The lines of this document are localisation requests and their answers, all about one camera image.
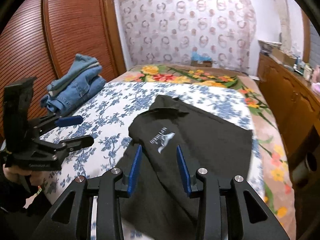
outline human hand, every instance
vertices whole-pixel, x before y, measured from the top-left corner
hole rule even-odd
[[[3,165],[3,173],[4,176],[11,182],[21,184],[19,175],[22,176],[29,176],[30,177],[30,183],[32,186],[40,186],[44,179],[44,173],[43,171],[25,171],[18,166],[12,166],[10,168],[5,168],[5,164]]]

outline blue gripper pad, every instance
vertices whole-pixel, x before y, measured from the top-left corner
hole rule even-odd
[[[187,196],[191,194],[191,180],[186,161],[184,160],[180,146],[177,147],[177,163],[180,171],[182,185]]]
[[[129,179],[128,179],[128,190],[127,190],[127,193],[129,195],[129,197],[134,192],[134,189],[135,189],[136,184],[137,184],[137,179],[138,179],[138,175],[139,175],[141,159],[142,159],[142,146],[139,145],[138,149],[137,149],[137,152],[136,152],[136,155],[134,157],[132,166],[131,166]]]
[[[67,127],[71,125],[82,124],[83,118],[81,115],[70,116],[70,117],[63,117],[59,118],[54,124],[58,127]]]

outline floral bedspread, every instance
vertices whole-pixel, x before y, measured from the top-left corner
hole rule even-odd
[[[262,156],[264,201],[278,218],[290,239],[296,239],[294,191],[288,162],[276,120],[257,84],[236,72],[180,65],[141,65],[114,81],[166,82],[222,87],[240,92],[251,113]]]
[[[213,113],[244,129],[253,130],[249,109],[242,95],[235,90],[161,82],[107,83],[98,95],[75,112],[75,115],[79,114],[84,119],[81,125],[55,128],[42,136],[42,139],[54,143],[87,134],[94,137],[91,147],[70,153],[62,163],[61,171],[47,174],[43,189],[49,201],[53,203],[76,176],[92,178],[113,168],[131,140],[128,128],[133,119],[147,111],[159,94],[179,97],[187,104]],[[264,198],[262,159],[258,144],[253,133],[247,181]],[[95,199],[92,209],[92,240],[96,237],[96,206]],[[150,240],[126,222],[123,223],[123,231],[125,240]]]

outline white and blue bedding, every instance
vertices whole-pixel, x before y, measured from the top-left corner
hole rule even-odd
[[[56,128],[41,137],[54,143],[88,134],[94,137],[91,147],[70,153],[64,160],[61,171],[47,174],[43,188],[49,201],[54,203],[76,176],[93,178],[116,166],[131,141],[128,128],[133,119],[147,111],[157,95],[179,97],[187,104],[215,114],[244,129],[254,128],[244,97],[235,90],[158,82],[107,83],[102,91],[74,113],[83,117],[84,122],[81,125]],[[255,135],[252,142],[247,180],[263,198],[262,161]],[[96,201],[92,211],[92,240],[95,239],[95,220]],[[150,239],[125,222],[123,229],[124,239]]]

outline black t-shirt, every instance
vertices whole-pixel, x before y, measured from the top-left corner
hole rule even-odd
[[[247,177],[252,131],[190,106],[157,96],[150,110],[129,127],[132,142],[117,167],[125,168],[134,143],[143,146],[140,175],[130,199],[121,199],[121,216],[156,240],[194,240],[198,199],[183,190],[176,148],[183,145],[199,168],[232,178]]]

